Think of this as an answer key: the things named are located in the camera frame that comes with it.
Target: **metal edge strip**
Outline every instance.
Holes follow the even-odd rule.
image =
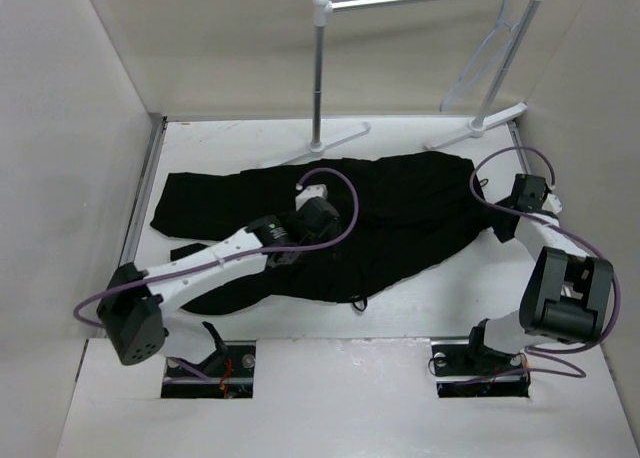
[[[120,254],[119,265],[133,261],[138,250],[138,242],[140,241],[140,235],[142,234],[144,217],[147,212],[147,207],[149,206],[151,188],[153,187],[153,180],[158,169],[160,153],[162,152],[162,141],[167,129],[166,117],[159,114],[149,114],[149,116],[152,120],[153,128],[151,129],[149,146],[147,147],[147,153],[142,165],[140,181],[138,182],[138,191],[131,211],[129,227],[127,229],[127,235],[122,247],[122,252]]]
[[[507,123],[509,127],[509,133],[511,133],[511,140],[515,146],[522,146],[522,140],[520,138],[520,132],[518,131],[518,125],[516,125],[515,121],[510,121]],[[529,160],[527,159],[527,155],[524,151],[518,150],[518,160],[520,160],[520,166],[525,173],[531,174],[531,166],[529,166]]]

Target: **clothing rack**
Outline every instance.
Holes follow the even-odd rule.
[[[329,15],[370,8],[387,6],[408,5],[439,0],[350,0],[332,2],[331,0],[313,0],[314,26],[315,26],[315,59],[314,59],[314,86],[313,86],[313,115],[311,141],[303,149],[294,150],[278,157],[274,157],[261,163],[261,167],[276,166],[290,163],[308,156],[321,156],[325,150],[334,148],[342,143],[364,136],[369,133],[371,126],[368,123],[344,130],[340,133],[322,137],[322,73],[324,59],[324,34]],[[506,123],[524,113],[527,109],[524,103],[519,103],[499,113],[489,115],[489,110],[502,86],[515,58],[524,36],[533,21],[542,0],[529,0],[526,10],[520,20],[515,36],[509,45],[505,56],[493,78],[491,86],[485,95],[482,104],[475,117],[465,127],[451,133],[431,138],[424,144],[427,149],[441,149],[447,145],[462,141],[466,138],[480,138],[488,129]]]

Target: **black mount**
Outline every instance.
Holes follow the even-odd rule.
[[[513,183],[511,195],[496,205],[522,213],[544,214],[542,206],[548,193],[549,188],[543,177],[519,173]],[[489,223],[500,243],[513,239],[519,221],[519,216],[510,215],[503,211],[491,210],[489,212]]]
[[[520,325],[528,335],[561,343],[589,343],[602,332],[613,266],[607,260],[568,255],[544,247],[520,304]],[[565,296],[563,285],[576,297]]]
[[[484,346],[484,329],[489,320],[471,329],[468,344],[435,344],[432,346],[435,375],[488,376],[517,369],[511,364],[514,355],[500,353]]]

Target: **black pants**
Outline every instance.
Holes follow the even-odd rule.
[[[186,310],[226,314],[272,294],[360,301],[446,260],[488,226],[486,209],[468,189],[473,163],[439,152],[319,160],[230,176],[171,174],[151,226],[167,236],[223,240],[256,218],[292,210],[295,183],[321,166],[341,171],[356,187],[360,217],[352,234],[335,250],[235,280],[191,301]],[[329,174],[314,175],[308,184],[316,183],[327,185],[329,202],[346,228],[353,212],[348,189]],[[175,250],[172,259],[196,250]]]

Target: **rectangular cutout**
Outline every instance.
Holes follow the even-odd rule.
[[[189,371],[167,364],[160,398],[253,398],[253,374],[256,362],[255,342],[227,343],[229,355],[208,373],[211,381],[194,377]]]

